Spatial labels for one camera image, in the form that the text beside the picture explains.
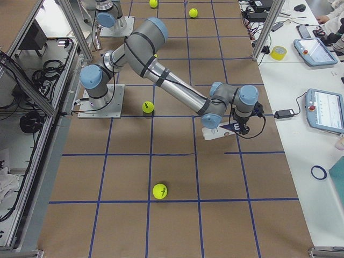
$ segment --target screen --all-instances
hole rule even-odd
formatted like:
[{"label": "screen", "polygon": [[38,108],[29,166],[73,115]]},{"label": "screen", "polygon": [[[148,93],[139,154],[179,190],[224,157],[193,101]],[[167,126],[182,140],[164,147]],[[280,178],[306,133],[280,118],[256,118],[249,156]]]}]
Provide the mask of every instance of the screen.
[{"label": "screen", "polygon": [[339,96],[315,91],[317,124],[343,129]]},{"label": "screen", "polygon": [[308,54],[314,62],[333,61],[333,58],[317,39],[300,40],[299,42],[305,50],[308,50]]}]

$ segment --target black device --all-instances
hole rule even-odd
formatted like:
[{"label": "black device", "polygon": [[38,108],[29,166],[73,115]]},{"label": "black device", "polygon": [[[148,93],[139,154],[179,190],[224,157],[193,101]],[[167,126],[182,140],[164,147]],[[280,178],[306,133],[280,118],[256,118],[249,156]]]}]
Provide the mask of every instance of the black device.
[{"label": "black device", "polygon": [[277,119],[288,118],[295,116],[293,109],[278,110],[275,112],[274,117]]},{"label": "black device", "polygon": [[279,22],[279,23],[276,23],[273,28],[271,29],[271,31],[277,31],[280,27],[283,26],[283,23]]},{"label": "black device", "polygon": [[255,12],[265,12],[270,10],[273,2],[273,0],[250,0],[248,3]]},{"label": "black device", "polygon": [[307,27],[305,25],[298,25],[298,26],[296,26],[296,29],[299,32],[301,38],[303,38],[303,39],[311,38],[311,35],[308,32]]},{"label": "black device", "polygon": [[264,23],[268,17],[267,12],[244,12],[243,15],[251,23]]},{"label": "black device", "polygon": [[36,20],[33,21],[19,50],[41,50],[47,42],[47,36]]},{"label": "black device", "polygon": [[304,12],[306,10],[306,5],[299,4],[294,7],[294,10],[297,12]]}]

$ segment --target person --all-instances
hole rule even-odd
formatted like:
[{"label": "person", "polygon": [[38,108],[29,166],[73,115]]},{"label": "person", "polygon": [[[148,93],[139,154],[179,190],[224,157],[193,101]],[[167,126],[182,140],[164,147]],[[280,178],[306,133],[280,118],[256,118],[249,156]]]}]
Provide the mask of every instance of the person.
[{"label": "person", "polygon": [[344,0],[328,0],[331,3],[333,9],[338,8],[339,5],[344,3]]},{"label": "person", "polygon": [[[338,5],[337,8],[334,9],[334,11],[330,12],[327,15],[316,17],[318,23],[323,25],[321,28],[326,33],[326,35],[329,35],[331,33],[336,34],[340,26],[342,25],[340,20],[344,18],[344,0],[337,0],[337,1],[342,1],[342,2]],[[332,46],[335,51],[344,53],[343,37],[340,38],[336,43],[333,43]]]}]

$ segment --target power adapter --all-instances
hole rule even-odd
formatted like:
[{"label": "power adapter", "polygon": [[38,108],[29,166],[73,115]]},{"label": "power adapter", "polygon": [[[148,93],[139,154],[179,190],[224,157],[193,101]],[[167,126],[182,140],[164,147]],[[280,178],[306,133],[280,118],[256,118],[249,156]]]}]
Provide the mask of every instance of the power adapter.
[{"label": "power adapter", "polygon": [[282,119],[295,116],[295,112],[293,109],[284,109],[284,110],[277,110],[274,114],[274,118]]}]

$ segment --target electronic device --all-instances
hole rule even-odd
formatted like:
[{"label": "electronic device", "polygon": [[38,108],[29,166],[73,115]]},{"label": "electronic device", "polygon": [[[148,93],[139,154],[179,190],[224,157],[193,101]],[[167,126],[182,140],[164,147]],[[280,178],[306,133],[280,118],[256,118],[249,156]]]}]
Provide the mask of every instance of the electronic device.
[{"label": "electronic device", "polygon": [[283,26],[283,22],[279,22],[279,23],[276,23],[273,28],[271,29],[271,31],[277,31],[280,27]]},{"label": "electronic device", "polygon": [[243,12],[243,15],[251,23],[264,23],[268,17],[267,12]]},{"label": "electronic device", "polygon": [[255,12],[265,12],[271,9],[273,0],[250,0],[248,3]]},{"label": "electronic device", "polygon": [[309,66],[334,65],[338,62],[319,38],[295,39],[294,47]]},{"label": "electronic device", "polygon": [[299,4],[294,7],[294,10],[297,12],[304,12],[306,10],[306,5]]},{"label": "electronic device", "polygon": [[307,27],[305,25],[298,25],[298,26],[296,26],[296,29],[299,32],[301,38],[308,39],[311,37],[311,35],[308,32]]},{"label": "electronic device", "polygon": [[306,93],[306,115],[310,126],[344,133],[344,102],[341,94],[309,89]]}]

